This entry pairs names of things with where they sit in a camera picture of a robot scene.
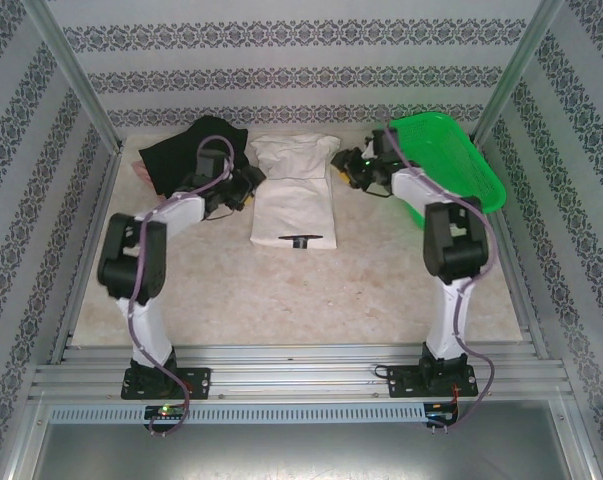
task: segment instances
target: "enclosure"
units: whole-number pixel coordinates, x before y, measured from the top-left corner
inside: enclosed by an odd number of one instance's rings
[[[252,205],[171,240],[168,336],[212,374],[182,431],[149,438],[96,281],[111,215],[159,201],[139,150],[214,115],[256,164],[265,134],[352,148],[427,111],[507,193],[469,309],[496,366],[474,418],[430,435],[426,400],[373,375],[416,363],[432,323],[423,233],[331,169],[336,250],[251,244]],[[603,0],[0,0],[0,478],[70,471],[603,478]]]

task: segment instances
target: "gray metal floor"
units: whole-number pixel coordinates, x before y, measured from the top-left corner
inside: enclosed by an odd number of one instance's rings
[[[419,424],[50,425],[35,478],[570,478],[547,402],[491,402],[448,435]]]

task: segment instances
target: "metal profile bar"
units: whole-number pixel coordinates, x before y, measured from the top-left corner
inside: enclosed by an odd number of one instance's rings
[[[471,343],[472,348],[486,355],[510,355],[536,357],[532,341]],[[397,362],[406,357],[420,357],[419,344],[391,345],[302,345],[302,346],[205,346],[176,347],[179,360],[215,363],[259,363],[304,361],[323,363],[334,361],[343,363],[368,361],[376,363]],[[127,364],[130,361],[128,347],[68,347],[63,356],[64,362],[101,361],[104,363]]]
[[[120,399],[121,384],[114,383],[86,383],[86,384],[61,384],[61,385],[35,385],[32,387],[29,399],[60,404],[64,402],[80,402],[90,399],[102,403],[126,402]],[[508,394],[507,398],[521,398],[528,400],[553,399],[557,396],[572,395],[572,387],[568,381],[550,379],[500,380],[495,381],[491,388],[488,400],[497,400],[499,395]],[[301,398],[323,399],[323,401],[336,401],[341,397],[352,399],[388,399],[388,387],[385,384],[373,382],[369,384],[275,384],[275,385],[219,385],[210,387],[210,397],[220,400],[249,399],[253,400],[281,400],[298,401]],[[436,401],[449,400],[441,397]],[[460,401],[472,401],[472,398]],[[415,401],[434,401],[433,399],[420,399]]]
[[[51,407],[47,404],[26,405],[20,419],[15,444],[0,478],[3,480],[34,478],[46,438],[50,412]]]
[[[548,405],[570,476],[574,480],[602,479],[576,400],[557,399]]]
[[[534,55],[537,45],[545,35],[563,3],[563,0],[541,0],[537,11],[534,13],[532,20],[530,20],[528,28],[523,33],[519,45],[517,45],[514,55],[510,59],[494,92],[492,92],[492,96],[483,110],[474,132],[472,132],[471,138],[475,145],[482,146],[488,135],[490,135],[492,126],[497,121],[497,118],[499,118],[512,90]]]
[[[144,405],[62,405],[52,407],[53,425],[138,425]],[[186,424],[272,425],[317,423],[426,422],[423,403],[299,404],[299,405],[198,405]]]
[[[47,2],[45,0],[24,0],[23,5],[70,86],[79,97],[81,105],[88,112],[99,135],[108,145],[108,149],[113,152],[121,145],[121,140]]]
[[[265,370],[259,371],[253,369],[223,371],[213,369],[213,386],[231,386],[231,385],[297,385],[297,384],[369,384],[371,382],[385,385],[385,380],[378,379],[372,373],[370,366],[353,371],[331,370]],[[487,378],[489,369],[487,367],[475,367],[474,372],[477,378]],[[121,383],[123,379],[123,370],[108,371],[65,371],[65,372],[41,372],[34,379],[33,386],[38,385],[57,385],[72,384],[80,378],[82,383]],[[562,368],[521,368],[521,367],[501,367],[499,368],[498,378],[500,380],[532,380],[532,379],[567,379],[565,370]]]
[[[493,363],[497,368],[528,368],[532,367],[535,369],[554,369],[554,368],[562,368],[563,362],[561,360],[544,360],[543,362],[539,362],[537,358],[527,358],[527,359],[512,359],[512,358],[501,358],[495,357],[492,359]],[[191,362],[187,362],[184,366],[186,367],[196,367],[196,364]],[[206,363],[208,368],[213,369],[215,372],[246,372],[246,371],[259,371],[259,372],[269,372],[269,371],[277,371],[277,370],[285,370],[288,372],[302,372],[302,371],[341,371],[341,372],[349,372],[356,371],[361,369],[366,369],[370,367],[370,363],[326,363],[326,364],[311,364],[311,363],[299,363],[299,362],[290,362],[286,363],[285,366],[281,366],[278,364],[236,364],[236,365],[228,365],[228,364],[212,364]],[[39,375],[56,375],[62,373],[73,373],[73,374],[83,374],[83,373],[110,373],[112,371],[123,372],[124,366],[121,364],[100,364],[100,363],[83,363],[78,364],[74,362],[64,362],[60,365],[39,365],[36,368],[36,373]],[[486,368],[487,366],[482,366],[480,364],[474,365],[475,370]]]
[[[65,352],[65,348],[68,343],[70,331],[74,329],[74,326],[79,318],[83,297],[88,285],[90,273],[92,272],[92,263],[97,255],[101,230],[105,225],[108,206],[110,204],[110,197],[112,197],[114,183],[117,178],[117,172],[119,171],[121,155],[122,150],[117,148],[117,151],[112,154],[110,159],[110,165],[108,165],[108,171],[105,177],[105,184],[103,185],[99,199],[97,200],[97,209],[94,218],[92,219],[92,224],[90,225],[90,233],[88,234],[88,238],[86,240],[86,250],[79,260],[78,281],[76,282],[76,285],[70,294],[70,298],[68,299],[69,308],[66,310],[66,314],[62,320],[59,337],[54,345],[50,363],[61,362],[63,353]]]
[[[539,326],[539,320],[534,313],[534,308],[530,301],[530,297],[525,289],[525,280],[521,274],[521,270],[518,267],[517,254],[514,251],[512,242],[510,242],[507,232],[507,226],[503,212],[498,211],[491,215],[492,227],[494,233],[497,236],[497,243],[499,245],[499,253],[501,254],[501,265],[505,277],[510,280],[508,287],[510,288],[510,294],[512,297],[512,305],[520,320],[525,321],[525,325],[528,328],[528,333],[532,339],[532,343],[536,348],[539,358],[547,359],[550,358],[550,354],[545,345],[543,334]]]

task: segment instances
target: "table surface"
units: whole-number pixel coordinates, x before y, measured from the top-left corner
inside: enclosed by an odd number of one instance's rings
[[[259,136],[251,131],[250,139]],[[327,131],[351,148],[365,132]],[[127,139],[108,218],[158,203],[134,174],[138,149],[165,137]],[[246,151],[251,161],[251,148]],[[177,345],[414,343],[436,314],[436,289],[423,264],[422,232],[406,204],[353,190],[332,169],[336,250],[293,250],[250,242],[252,207],[193,225],[168,246],[159,299]],[[213,216],[222,215],[219,209]],[[123,316],[96,281],[93,264],[73,345],[130,345]],[[470,341],[519,341],[500,268],[472,296]]]

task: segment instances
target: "folded clothing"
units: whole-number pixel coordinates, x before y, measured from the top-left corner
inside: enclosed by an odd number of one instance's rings
[[[266,180],[255,196],[252,243],[337,248],[329,165],[341,141],[329,135],[264,135],[254,140]]]
[[[234,128],[222,118],[205,115],[185,132],[139,151],[157,195],[169,198],[186,175],[197,170],[197,150],[210,135],[221,135],[232,144],[235,169],[249,165],[244,153],[248,131]],[[221,140],[212,140],[204,148],[229,153]]]

